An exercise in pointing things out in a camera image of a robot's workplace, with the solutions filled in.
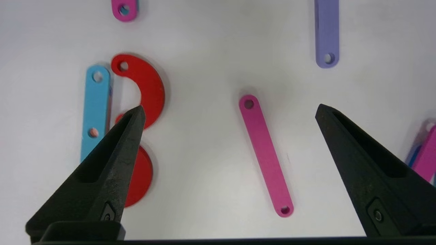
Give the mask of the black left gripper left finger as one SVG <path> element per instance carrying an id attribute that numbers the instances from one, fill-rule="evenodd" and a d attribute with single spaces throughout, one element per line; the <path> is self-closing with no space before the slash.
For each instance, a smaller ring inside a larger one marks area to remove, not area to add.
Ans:
<path id="1" fill-rule="evenodd" d="M 121 225 L 146 116 L 127 111 L 26 223 L 32 243 L 122 241 Z"/>

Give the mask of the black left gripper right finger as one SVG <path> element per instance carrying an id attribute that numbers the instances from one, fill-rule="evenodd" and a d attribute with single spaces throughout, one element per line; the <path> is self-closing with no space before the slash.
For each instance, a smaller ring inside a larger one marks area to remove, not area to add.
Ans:
<path id="1" fill-rule="evenodd" d="M 333 107 L 315 119 L 368 237 L 435 237 L 433 185 Z"/>

